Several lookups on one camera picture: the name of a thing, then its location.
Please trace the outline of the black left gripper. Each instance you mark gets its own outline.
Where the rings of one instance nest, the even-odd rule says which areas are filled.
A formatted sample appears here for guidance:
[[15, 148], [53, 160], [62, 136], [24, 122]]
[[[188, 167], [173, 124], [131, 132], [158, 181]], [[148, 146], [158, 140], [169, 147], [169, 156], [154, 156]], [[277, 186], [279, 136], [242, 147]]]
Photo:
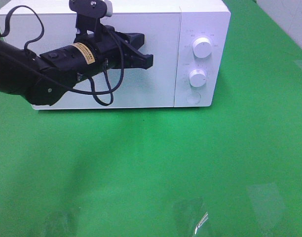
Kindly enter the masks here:
[[142, 33], [117, 32], [109, 25], [101, 26], [101, 40], [95, 42], [95, 50], [108, 58], [112, 69], [149, 69], [153, 66], [153, 55], [142, 54], [139, 49], [145, 43]]

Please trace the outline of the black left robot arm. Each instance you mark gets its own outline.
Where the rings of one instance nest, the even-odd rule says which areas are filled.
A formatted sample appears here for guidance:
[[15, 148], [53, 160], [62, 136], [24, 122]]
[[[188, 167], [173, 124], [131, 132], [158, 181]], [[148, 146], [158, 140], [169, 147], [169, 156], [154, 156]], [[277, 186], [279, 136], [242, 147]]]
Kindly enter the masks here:
[[[148, 69], [153, 55], [143, 55], [141, 33], [116, 32], [104, 26], [102, 40], [94, 34], [77, 37], [73, 44], [40, 55], [25, 52], [1, 40], [0, 36], [0, 92], [20, 95], [32, 105], [54, 105], [67, 92], [91, 95], [100, 105], [100, 95], [112, 95], [124, 77], [125, 69]], [[120, 69], [115, 86], [107, 82], [107, 89], [96, 91], [93, 77]]]

